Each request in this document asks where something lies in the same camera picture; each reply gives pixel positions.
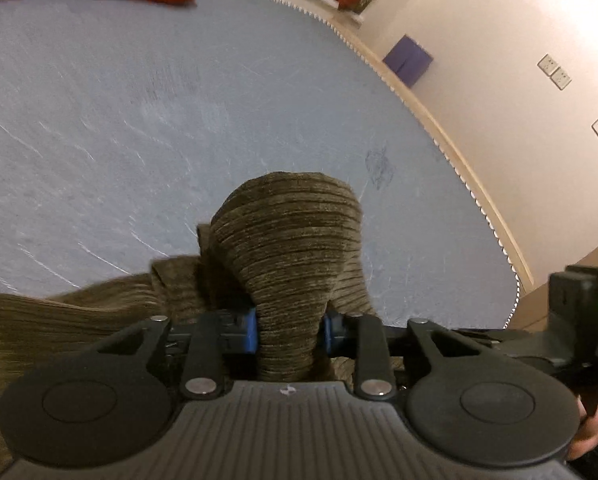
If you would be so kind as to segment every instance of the beige wall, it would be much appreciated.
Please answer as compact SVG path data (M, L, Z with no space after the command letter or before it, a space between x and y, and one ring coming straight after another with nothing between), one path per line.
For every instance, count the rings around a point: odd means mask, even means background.
M434 57L413 88L501 212L534 277L598 245L598 0L376 0L359 37ZM564 90L536 64L550 53Z

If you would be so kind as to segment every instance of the grey tabletop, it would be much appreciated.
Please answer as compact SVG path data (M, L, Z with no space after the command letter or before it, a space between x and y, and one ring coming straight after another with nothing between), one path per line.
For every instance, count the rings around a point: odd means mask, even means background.
M325 24L269 0L0 0L0 292L197 253L195 225L269 171L352 186L387 322L506 322L516 277L470 192Z

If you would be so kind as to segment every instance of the purple box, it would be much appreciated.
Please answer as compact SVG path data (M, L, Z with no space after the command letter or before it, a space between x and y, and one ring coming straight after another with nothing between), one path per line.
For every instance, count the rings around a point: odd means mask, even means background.
M408 88L412 88L432 63L432 56L418 46L412 38L404 36L383 62Z

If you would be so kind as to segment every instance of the round black disc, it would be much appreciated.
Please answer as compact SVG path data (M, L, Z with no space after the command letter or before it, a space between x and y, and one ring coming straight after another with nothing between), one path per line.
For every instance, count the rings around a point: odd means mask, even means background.
M573 394L556 379L510 361L453 358L410 390L406 415L442 453L491 468L562 458L578 424Z
M0 398L0 430L13 454L54 467L105 465L139 452L172 413L166 387L132 357L88 356L38 368Z

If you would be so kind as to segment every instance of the brown corduroy fabric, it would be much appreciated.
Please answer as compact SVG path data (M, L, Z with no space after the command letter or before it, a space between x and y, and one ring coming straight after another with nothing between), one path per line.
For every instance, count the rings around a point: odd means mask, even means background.
M258 374L267 381L348 380L353 362L317 349L326 305L372 312L361 268L360 206L320 173L271 173L235 190L198 227L200 256L46 300L0 294L0 392L33 364L154 314L175 322L254 303ZM0 468L9 454L0 437Z

